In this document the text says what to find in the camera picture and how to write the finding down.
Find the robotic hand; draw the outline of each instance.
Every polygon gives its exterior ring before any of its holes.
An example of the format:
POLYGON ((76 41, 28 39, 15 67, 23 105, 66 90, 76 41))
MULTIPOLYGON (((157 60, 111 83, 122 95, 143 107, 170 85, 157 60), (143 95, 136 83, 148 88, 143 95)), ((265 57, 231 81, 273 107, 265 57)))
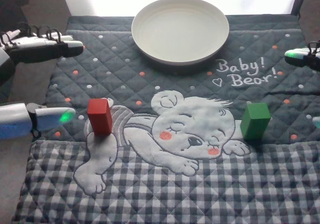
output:
POLYGON ((290 65, 300 68, 307 66, 320 72, 320 40, 310 42, 307 48, 286 51, 284 59, 290 65))
MULTIPOLYGON (((20 62, 37 63, 60 57, 75 57, 84 50, 81 41, 73 40, 70 35, 62 35, 56 29, 49 29, 45 35, 40 35, 39 28, 37 34, 31 31, 27 36, 21 34, 21 30, 0 34, 0 85, 15 73, 16 65, 20 62)), ((75 114, 73 108, 47 108, 35 103, 0 106, 0 140, 28 133, 39 138, 41 131, 68 123, 75 114)))

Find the bear's nose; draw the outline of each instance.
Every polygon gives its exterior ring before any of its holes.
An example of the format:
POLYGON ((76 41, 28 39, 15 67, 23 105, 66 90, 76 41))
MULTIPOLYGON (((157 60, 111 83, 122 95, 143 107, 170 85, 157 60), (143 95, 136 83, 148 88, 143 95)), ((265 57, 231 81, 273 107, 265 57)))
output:
POLYGON ((202 145, 202 141, 199 138, 196 138, 193 136, 188 138, 188 142, 189 142, 190 146, 201 146, 202 145))

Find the white plate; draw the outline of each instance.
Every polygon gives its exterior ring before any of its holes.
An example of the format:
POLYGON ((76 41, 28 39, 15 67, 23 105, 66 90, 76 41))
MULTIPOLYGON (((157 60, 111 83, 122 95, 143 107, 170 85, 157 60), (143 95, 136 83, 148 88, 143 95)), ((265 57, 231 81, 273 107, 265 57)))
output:
POLYGON ((213 56, 229 34, 226 16, 203 0, 158 0, 132 23, 132 37, 150 58, 184 66, 213 56))

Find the bear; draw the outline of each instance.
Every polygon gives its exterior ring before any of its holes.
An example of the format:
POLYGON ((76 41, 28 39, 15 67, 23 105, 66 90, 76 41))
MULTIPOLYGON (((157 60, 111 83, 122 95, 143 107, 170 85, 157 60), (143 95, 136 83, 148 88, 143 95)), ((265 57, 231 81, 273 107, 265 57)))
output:
POLYGON ((95 136, 87 120, 84 133, 89 161, 74 171, 74 180, 87 195, 103 192, 103 174, 115 163, 121 145, 129 145, 150 165, 185 176, 197 173, 200 160, 216 159, 222 152, 248 155, 250 149, 241 141, 241 121, 234 119, 228 108, 231 104, 197 96, 184 98, 178 91, 164 90, 151 100, 157 115, 112 106, 109 136, 95 136))

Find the green led light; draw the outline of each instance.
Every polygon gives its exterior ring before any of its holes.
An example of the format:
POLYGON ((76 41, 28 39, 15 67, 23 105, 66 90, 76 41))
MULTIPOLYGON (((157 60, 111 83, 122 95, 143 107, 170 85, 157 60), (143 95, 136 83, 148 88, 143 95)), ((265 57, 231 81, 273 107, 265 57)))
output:
POLYGON ((295 58, 296 57, 296 53, 294 51, 288 51, 286 53, 286 56, 289 58, 295 58))
POLYGON ((60 122, 61 123, 67 123, 70 122, 74 118, 75 114, 72 111, 66 111, 65 113, 62 114, 60 117, 60 122))

